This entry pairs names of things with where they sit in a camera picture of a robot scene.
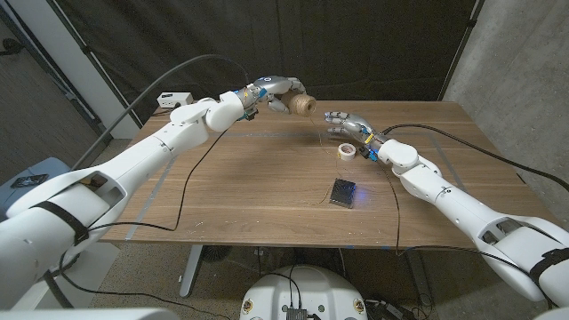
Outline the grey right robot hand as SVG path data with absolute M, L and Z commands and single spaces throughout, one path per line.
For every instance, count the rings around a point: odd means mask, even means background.
M 333 124 L 329 133 L 341 134 L 377 151 L 388 141 L 388 138 L 375 130 L 365 119 L 353 113 L 330 111 L 325 113 L 325 121 Z

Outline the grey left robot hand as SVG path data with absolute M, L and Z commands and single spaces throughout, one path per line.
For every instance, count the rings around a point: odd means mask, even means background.
M 245 111 L 256 109 L 259 102 L 267 102 L 268 108 L 290 114 L 289 108 L 279 99 L 288 92 L 305 93 L 306 88 L 296 77 L 263 76 L 237 92 Z

